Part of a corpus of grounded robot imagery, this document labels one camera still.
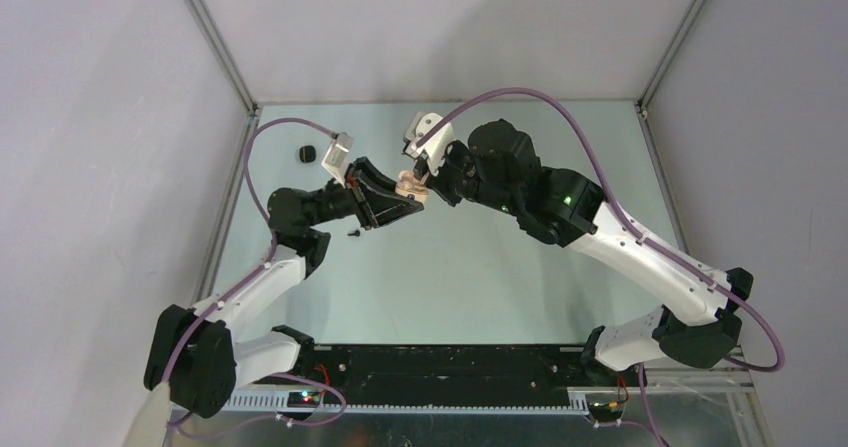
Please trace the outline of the white earbud charging case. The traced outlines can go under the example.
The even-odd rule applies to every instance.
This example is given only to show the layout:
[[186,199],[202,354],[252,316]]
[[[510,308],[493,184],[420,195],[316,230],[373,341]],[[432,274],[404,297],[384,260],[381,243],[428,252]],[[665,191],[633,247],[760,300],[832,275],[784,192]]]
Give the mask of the white earbud charging case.
[[398,174],[395,193],[419,203],[425,203],[429,196],[428,188],[410,170],[404,170]]

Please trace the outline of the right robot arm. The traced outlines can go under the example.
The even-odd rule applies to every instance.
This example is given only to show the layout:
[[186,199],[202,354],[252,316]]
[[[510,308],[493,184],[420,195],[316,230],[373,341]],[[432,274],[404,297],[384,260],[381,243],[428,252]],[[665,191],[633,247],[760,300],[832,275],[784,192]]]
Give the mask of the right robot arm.
[[446,203],[463,200],[514,217],[547,245],[571,248],[636,282],[661,303],[641,318],[595,328],[581,359],[585,378],[606,385],[621,371],[669,358],[689,367],[715,366],[737,346],[742,321],[726,289],[748,297],[752,275],[711,268],[690,257],[686,267],[650,247],[653,233],[632,217],[618,219],[602,188],[584,175],[542,165],[531,137],[500,119],[477,127],[466,142],[437,114],[422,114],[404,134],[414,173]]

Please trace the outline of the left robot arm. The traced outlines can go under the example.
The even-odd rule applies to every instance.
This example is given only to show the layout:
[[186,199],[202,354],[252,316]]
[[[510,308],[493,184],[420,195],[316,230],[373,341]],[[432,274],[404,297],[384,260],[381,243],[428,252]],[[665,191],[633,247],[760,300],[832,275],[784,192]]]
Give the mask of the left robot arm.
[[163,414],[176,404],[209,418],[234,391],[274,374],[297,384],[311,379],[316,357],[302,347],[305,336],[286,327],[247,341],[243,333],[323,263],[331,236],[318,225],[353,217],[371,230],[418,213],[429,177],[424,161],[390,178],[362,157],[319,189],[274,191],[267,201],[271,245],[260,264],[227,291],[160,314],[145,370],[143,413]]

